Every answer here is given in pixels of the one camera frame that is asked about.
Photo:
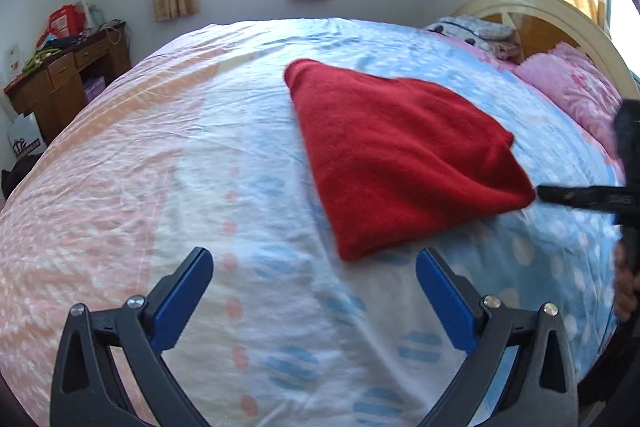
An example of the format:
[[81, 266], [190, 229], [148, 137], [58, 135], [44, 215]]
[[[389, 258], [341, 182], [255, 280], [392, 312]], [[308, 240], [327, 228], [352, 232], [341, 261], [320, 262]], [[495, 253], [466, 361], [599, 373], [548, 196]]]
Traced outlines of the right hand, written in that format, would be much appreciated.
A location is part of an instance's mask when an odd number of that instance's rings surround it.
[[627, 322], [639, 306], [639, 277], [628, 267], [626, 245], [619, 241], [615, 248], [614, 312]]

